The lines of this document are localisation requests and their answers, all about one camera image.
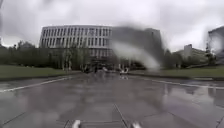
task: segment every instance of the building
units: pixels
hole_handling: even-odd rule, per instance
[[[40,47],[69,48],[72,46],[86,47],[90,56],[105,58],[112,55],[109,39],[112,27],[108,26],[50,26],[42,29]]]
[[[219,43],[221,46],[221,50],[216,53],[216,63],[217,64],[224,64],[224,26],[216,28],[214,30],[211,30],[208,32],[209,35],[209,44],[211,46],[211,43],[217,43],[216,41],[214,41],[214,38],[218,38],[219,39]]]
[[[183,59],[188,59],[189,57],[198,59],[201,62],[207,60],[206,52],[192,47],[192,44],[185,45],[183,50],[178,51]]]
[[[0,0],[0,9],[1,9],[1,7],[2,7],[2,3],[3,3],[3,0]]]
[[[43,27],[39,46],[41,48],[70,48],[77,46],[85,47],[90,53],[90,61],[109,65],[120,64],[120,60],[114,57],[110,48],[110,42],[116,39],[113,35],[118,34],[119,41],[125,40],[135,47],[144,48],[148,53],[152,51],[156,54],[161,47],[160,31],[155,29],[135,30],[127,27],[93,26],[93,25],[66,25],[66,26],[48,26]]]

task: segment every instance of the roof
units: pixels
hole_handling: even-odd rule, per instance
[[[224,26],[221,26],[219,28],[213,29],[211,31],[208,32],[209,34],[213,34],[213,33],[219,33],[224,35]]]
[[[103,25],[52,25],[52,26],[45,26],[43,28],[55,28],[55,27],[113,27],[113,26],[103,26]]]
[[[198,52],[204,52],[205,53],[205,51],[200,50],[200,49],[196,49],[196,48],[192,48],[192,49],[195,50],[195,51],[198,51]]]

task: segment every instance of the sky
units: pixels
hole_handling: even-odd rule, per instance
[[[205,49],[207,31],[224,25],[223,14],[223,0],[5,0],[0,34],[5,46],[38,46],[44,26],[130,25],[159,29],[171,51]]]

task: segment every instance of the blurry smudge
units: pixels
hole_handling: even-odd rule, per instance
[[[164,47],[158,30],[116,27],[110,44],[115,55],[138,61],[149,70],[158,70],[163,64]]]
[[[220,53],[224,48],[222,40],[224,40],[224,38],[220,34],[215,34],[215,36],[212,38],[211,47],[216,54]]]

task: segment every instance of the overcast sky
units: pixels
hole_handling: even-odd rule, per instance
[[[5,0],[3,44],[20,39],[38,45],[49,25],[137,25],[161,30],[172,51],[185,44],[204,49],[208,30],[224,25],[223,0]]]

